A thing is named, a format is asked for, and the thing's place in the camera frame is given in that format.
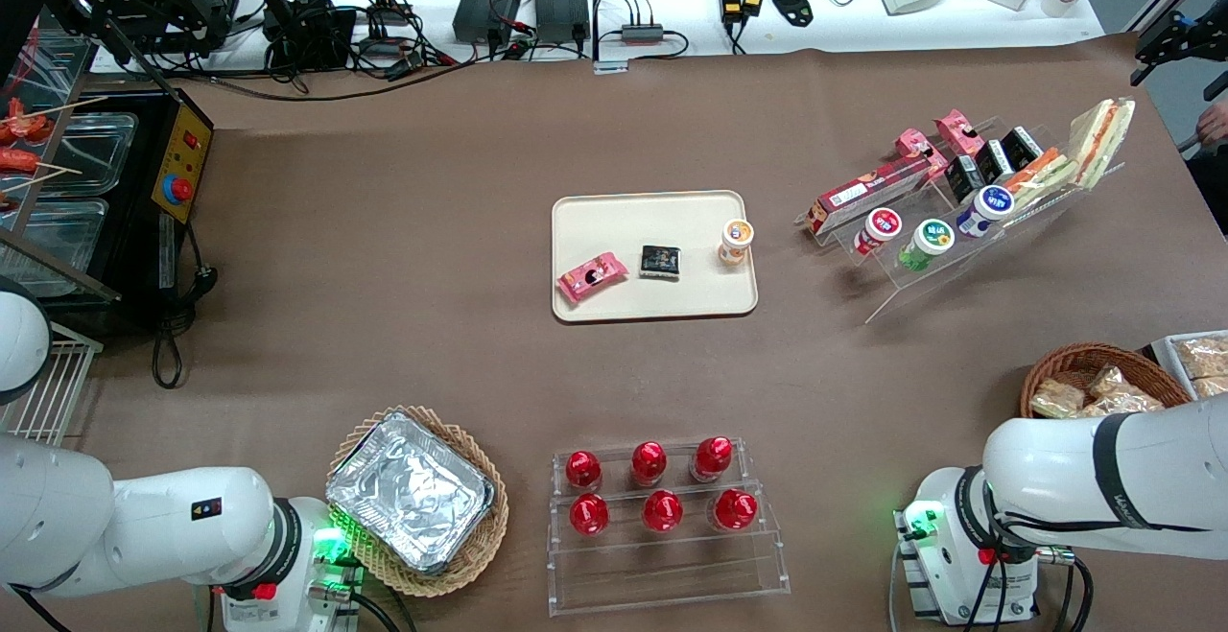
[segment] person's hand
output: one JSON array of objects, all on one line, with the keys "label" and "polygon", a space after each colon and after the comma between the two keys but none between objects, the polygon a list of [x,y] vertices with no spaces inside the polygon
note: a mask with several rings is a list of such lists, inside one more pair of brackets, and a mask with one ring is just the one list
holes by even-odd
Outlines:
[{"label": "person's hand", "polygon": [[1216,142],[1228,139],[1228,103],[1214,103],[1199,117],[1199,141],[1203,146],[1214,146]]}]

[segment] yellow control panel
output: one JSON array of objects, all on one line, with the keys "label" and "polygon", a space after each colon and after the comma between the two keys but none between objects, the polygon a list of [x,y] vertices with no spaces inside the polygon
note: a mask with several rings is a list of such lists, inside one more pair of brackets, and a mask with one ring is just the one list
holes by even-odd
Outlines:
[{"label": "yellow control panel", "polygon": [[200,180],[200,169],[205,164],[211,141],[212,133],[205,121],[201,121],[187,104],[179,104],[179,113],[174,117],[174,129],[171,129],[166,155],[162,156],[162,168],[158,169],[157,182],[154,183],[154,191],[150,195],[155,204],[161,205],[179,222],[188,222],[188,217],[192,217],[196,183]]}]

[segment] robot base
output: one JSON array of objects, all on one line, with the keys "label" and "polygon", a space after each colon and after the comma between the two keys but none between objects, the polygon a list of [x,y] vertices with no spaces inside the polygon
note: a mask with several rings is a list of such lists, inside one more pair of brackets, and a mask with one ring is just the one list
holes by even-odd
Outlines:
[{"label": "robot base", "polygon": [[[976,593],[985,578],[986,561],[980,549],[971,541],[959,519],[957,491],[964,476],[964,470],[957,468],[939,469],[927,476],[917,488],[916,499],[901,513],[896,513],[900,526],[900,539],[911,531],[920,520],[927,531],[925,539],[904,541],[901,544],[905,561],[916,556],[921,577],[925,580],[932,600],[943,623],[964,627],[976,603]],[[977,474],[970,480],[970,506],[981,506],[984,476]],[[984,509],[975,511],[984,519]],[[977,625],[992,625],[998,619],[1002,577],[995,565],[990,576],[981,605],[976,610]],[[910,579],[910,587],[916,587]],[[1006,605],[1002,610],[1002,622],[1020,622],[1035,616],[1033,595],[1036,592],[1036,558],[1023,563],[1006,566]]]},{"label": "robot base", "polygon": [[302,545],[278,593],[269,600],[244,600],[222,595],[222,623],[228,632],[343,632],[357,623],[354,604],[338,604],[307,595],[318,583],[352,584],[354,568],[341,568],[316,557],[314,536],[329,529],[328,506],[316,498],[290,498],[302,519]]}]

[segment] white table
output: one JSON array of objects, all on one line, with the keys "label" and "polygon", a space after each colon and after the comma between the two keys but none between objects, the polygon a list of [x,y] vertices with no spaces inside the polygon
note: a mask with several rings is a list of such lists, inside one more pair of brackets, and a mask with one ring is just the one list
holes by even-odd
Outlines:
[{"label": "white table", "polygon": [[[807,28],[793,28],[776,11],[771,0],[764,0],[761,15],[752,20],[742,36],[742,47],[749,54],[783,54],[783,52],[818,48],[829,52],[860,50],[950,50],[950,48],[984,47],[1052,47],[1068,45],[1104,34],[1095,11],[1087,0],[1079,0],[1060,20],[1040,11],[1040,0],[1028,0],[1022,11],[1011,11],[987,0],[942,0],[937,6],[907,16],[887,16],[882,0],[853,0],[850,6],[834,6],[829,0],[809,0],[814,9],[814,21]],[[362,0],[334,0],[338,6],[365,6]],[[440,50],[468,59],[473,47],[456,42],[452,34],[452,17],[459,0],[409,0],[414,11],[422,16],[427,37]],[[684,33],[690,38],[688,55],[727,55],[729,39],[717,17],[717,0],[651,0],[656,9],[657,23],[666,29]],[[241,0],[238,16],[254,11],[260,0]],[[643,20],[647,20],[647,7]],[[533,2],[522,6],[517,20],[535,23]],[[619,28],[626,21],[626,6],[620,0],[603,0],[598,28],[602,33]],[[404,28],[391,28],[398,33]],[[366,26],[360,25],[356,34],[362,37]],[[624,47],[616,37],[602,43],[602,60],[628,59],[629,55],[667,54],[680,47],[664,43],[661,47]],[[259,29],[232,38],[232,42],[203,59],[205,67],[258,69],[263,65],[268,42]],[[592,54],[592,45],[585,47]],[[485,54],[481,47],[480,54]],[[539,50],[534,59],[575,59],[566,52]],[[114,72],[118,67],[104,50],[95,63],[96,72]]]}]

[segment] pink snack package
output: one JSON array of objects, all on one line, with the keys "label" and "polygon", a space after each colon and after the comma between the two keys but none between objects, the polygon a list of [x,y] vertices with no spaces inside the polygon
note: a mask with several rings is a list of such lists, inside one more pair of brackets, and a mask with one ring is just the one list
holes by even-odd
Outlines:
[{"label": "pink snack package", "polygon": [[614,253],[605,252],[580,268],[567,270],[559,279],[559,287],[562,290],[562,296],[566,296],[573,306],[596,291],[597,287],[609,283],[621,275],[626,275],[626,265],[615,259]]},{"label": "pink snack package", "polygon": [[964,112],[950,110],[949,115],[936,118],[933,121],[938,125],[938,135],[942,135],[943,141],[947,141],[957,156],[975,157],[976,152],[985,146],[985,139],[980,137],[971,124],[968,124],[968,117],[964,115]]},{"label": "pink snack package", "polygon": [[895,151],[900,156],[909,157],[909,160],[915,160],[916,156],[926,156],[930,160],[930,169],[926,172],[925,182],[931,180],[931,178],[938,178],[947,171],[947,166],[950,164],[947,157],[930,144],[930,139],[926,139],[925,134],[921,134],[916,129],[907,129],[904,134],[900,134],[899,139],[895,139]]}]

